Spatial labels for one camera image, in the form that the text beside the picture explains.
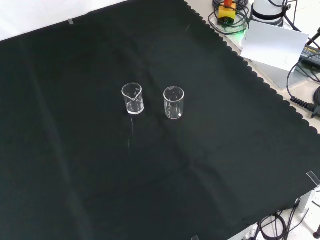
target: black tablecloth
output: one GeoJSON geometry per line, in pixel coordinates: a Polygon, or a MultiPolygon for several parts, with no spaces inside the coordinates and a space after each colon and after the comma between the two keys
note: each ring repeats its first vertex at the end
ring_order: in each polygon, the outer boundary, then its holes
{"type": "Polygon", "coordinates": [[[320,167],[316,131],[182,0],[0,42],[0,136],[2,240],[226,240],[320,167]],[[185,91],[179,120],[169,86],[185,91]]]}

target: black connector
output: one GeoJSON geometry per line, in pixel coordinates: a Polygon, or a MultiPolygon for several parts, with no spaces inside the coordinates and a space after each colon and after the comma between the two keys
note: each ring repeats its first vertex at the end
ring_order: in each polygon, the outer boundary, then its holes
{"type": "Polygon", "coordinates": [[[314,35],[310,41],[307,42],[307,45],[312,44],[315,40],[317,40],[320,37],[320,28],[318,29],[318,32],[316,33],[316,35],[314,35]]]}
{"type": "Polygon", "coordinates": [[[302,101],[299,98],[296,98],[295,96],[292,96],[290,101],[294,102],[295,104],[299,105],[300,107],[303,107],[307,109],[308,111],[312,112],[311,118],[313,119],[314,117],[320,118],[320,106],[315,105],[313,103],[308,103],[306,101],[302,101]]]}

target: glass beaker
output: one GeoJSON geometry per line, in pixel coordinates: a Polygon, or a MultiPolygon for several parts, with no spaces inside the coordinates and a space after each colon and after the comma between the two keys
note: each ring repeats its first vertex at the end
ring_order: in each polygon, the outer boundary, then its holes
{"type": "Polygon", "coordinates": [[[163,97],[165,115],[169,119],[179,119],[184,114],[185,92],[180,87],[170,86],[163,97]]]}
{"type": "Polygon", "coordinates": [[[129,114],[137,115],[145,109],[142,97],[142,87],[138,83],[128,83],[122,88],[126,110],[129,114]]]}

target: white paper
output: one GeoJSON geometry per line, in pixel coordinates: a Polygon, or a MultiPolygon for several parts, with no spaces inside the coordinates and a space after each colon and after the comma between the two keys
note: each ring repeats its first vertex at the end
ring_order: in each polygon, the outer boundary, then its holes
{"type": "Polygon", "coordinates": [[[250,22],[241,57],[290,71],[299,61],[309,35],[257,21],[250,22]]]}

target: wire bundle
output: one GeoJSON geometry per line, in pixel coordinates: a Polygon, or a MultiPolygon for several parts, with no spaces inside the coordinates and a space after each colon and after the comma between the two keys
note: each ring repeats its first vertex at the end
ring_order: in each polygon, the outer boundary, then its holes
{"type": "Polygon", "coordinates": [[[249,24],[249,17],[248,17],[248,14],[249,14],[249,8],[247,7],[248,5],[248,2],[249,0],[238,0],[238,1],[233,1],[233,3],[236,4],[236,8],[233,8],[231,6],[226,6],[224,5],[224,2],[223,1],[220,1],[220,0],[213,0],[212,2],[212,5],[214,6],[214,11],[213,13],[211,13],[208,17],[208,22],[209,24],[211,25],[211,27],[218,33],[220,34],[223,34],[223,35],[233,35],[233,34],[239,34],[239,33],[243,33],[248,24],[249,24]],[[223,6],[225,7],[226,9],[232,9],[232,10],[235,10],[235,14],[238,15],[238,16],[241,16],[240,20],[235,22],[235,23],[224,23],[223,21],[221,21],[219,18],[218,18],[218,15],[217,15],[217,12],[219,10],[219,7],[220,6],[223,6]],[[241,28],[241,30],[238,30],[238,31],[233,31],[233,32],[227,32],[227,31],[222,31],[221,29],[217,28],[216,26],[214,26],[211,22],[211,17],[212,16],[215,16],[218,23],[222,25],[222,27],[224,29],[226,28],[233,28],[233,29],[237,29],[237,28],[241,28]]]}
{"type": "Polygon", "coordinates": [[[288,220],[288,224],[286,224],[285,220],[283,219],[283,217],[281,217],[281,214],[283,213],[283,211],[278,211],[275,214],[272,214],[270,216],[267,216],[266,218],[264,218],[262,221],[260,221],[258,223],[258,229],[255,233],[255,236],[253,237],[253,240],[257,239],[257,236],[259,234],[259,232],[261,231],[262,236],[266,239],[266,240],[288,240],[289,237],[289,233],[292,232],[294,229],[296,229],[298,226],[300,226],[300,224],[305,220],[309,209],[306,211],[305,215],[303,216],[302,220],[300,221],[300,223],[298,225],[296,225],[294,228],[291,229],[291,225],[292,225],[292,221],[295,215],[295,212],[299,206],[300,200],[294,205],[294,208],[292,209],[290,216],[289,216],[289,220],[288,220]],[[274,216],[274,220],[269,222],[268,224],[262,226],[262,224],[270,217],[274,216]],[[278,228],[277,228],[277,221],[280,221],[282,224],[282,233],[281,235],[278,235],[278,228]],[[265,228],[266,226],[275,223],[275,232],[276,232],[276,236],[272,237],[272,236],[268,236],[265,234],[265,232],[263,231],[263,228],[265,228]]]}

